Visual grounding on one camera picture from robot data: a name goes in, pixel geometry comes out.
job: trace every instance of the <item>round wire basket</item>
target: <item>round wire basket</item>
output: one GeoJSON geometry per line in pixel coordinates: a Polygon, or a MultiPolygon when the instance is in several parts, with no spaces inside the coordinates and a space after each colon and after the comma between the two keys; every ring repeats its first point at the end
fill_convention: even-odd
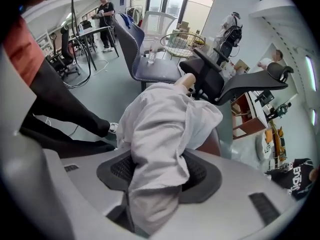
{"type": "Polygon", "coordinates": [[[167,34],[161,38],[160,44],[171,57],[189,58],[194,48],[205,46],[205,38],[199,34],[177,32],[167,34]]]}

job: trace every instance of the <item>white sheet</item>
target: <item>white sheet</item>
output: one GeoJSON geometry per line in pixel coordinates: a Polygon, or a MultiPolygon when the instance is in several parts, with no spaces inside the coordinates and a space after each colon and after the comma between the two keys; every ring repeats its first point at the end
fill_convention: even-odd
{"type": "Polygon", "coordinates": [[[201,146],[222,118],[214,105],[167,83],[153,84],[127,107],[116,136],[118,147],[131,147],[137,163],[128,196],[138,228],[151,235],[174,214],[189,179],[181,155],[201,146]]]}

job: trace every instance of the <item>white sneaker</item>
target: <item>white sneaker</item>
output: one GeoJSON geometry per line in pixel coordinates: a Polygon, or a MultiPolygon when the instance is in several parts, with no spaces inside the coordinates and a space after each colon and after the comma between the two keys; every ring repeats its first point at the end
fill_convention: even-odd
{"type": "Polygon", "coordinates": [[[118,124],[116,122],[111,122],[110,123],[109,133],[116,134],[117,128],[118,128],[118,124]]]}

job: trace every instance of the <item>water bottle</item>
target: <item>water bottle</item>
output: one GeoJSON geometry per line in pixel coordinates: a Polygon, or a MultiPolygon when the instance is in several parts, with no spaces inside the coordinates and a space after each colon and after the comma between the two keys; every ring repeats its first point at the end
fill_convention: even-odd
{"type": "Polygon", "coordinates": [[[156,61],[156,56],[158,52],[158,37],[155,37],[150,45],[150,51],[149,51],[149,57],[148,57],[148,63],[153,64],[156,61]]]}
{"type": "Polygon", "coordinates": [[[82,26],[82,24],[79,25],[79,35],[83,35],[85,33],[84,31],[84,27],[82,26]]]}

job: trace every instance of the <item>black t-shirt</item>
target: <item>black t-shirt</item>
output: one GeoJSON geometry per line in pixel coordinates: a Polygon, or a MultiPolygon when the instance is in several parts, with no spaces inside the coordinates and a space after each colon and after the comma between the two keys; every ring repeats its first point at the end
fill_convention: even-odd
{"type": "Polygon", "coordinates": [[[287,189],[295,199],[299,200],[307,195],[312,185],[309,174],[313,169],[312,161],[304,158],[295,159],[289,171],[283,172],[275,169],[266,174],[271,175],[272,181],[287,189]]]}
{"type": "MultiPolygon", "coordinates": [[[[100,5],[100,7],[98,8],[98,13],[103,10],[104,13],[108,13],[108,12],[111,12],[111,11],[114,11],[115,8],[114,8],[114,4],[112,2],[107,2],[105,5],[100,5]]],[[[101,27],[106,27],[107,24],[108,25],[111,25],[112,23],[112,17],[111,16],[103,16],[99,19],[99,25],[100,25],[100,28],[101,27]]]]}

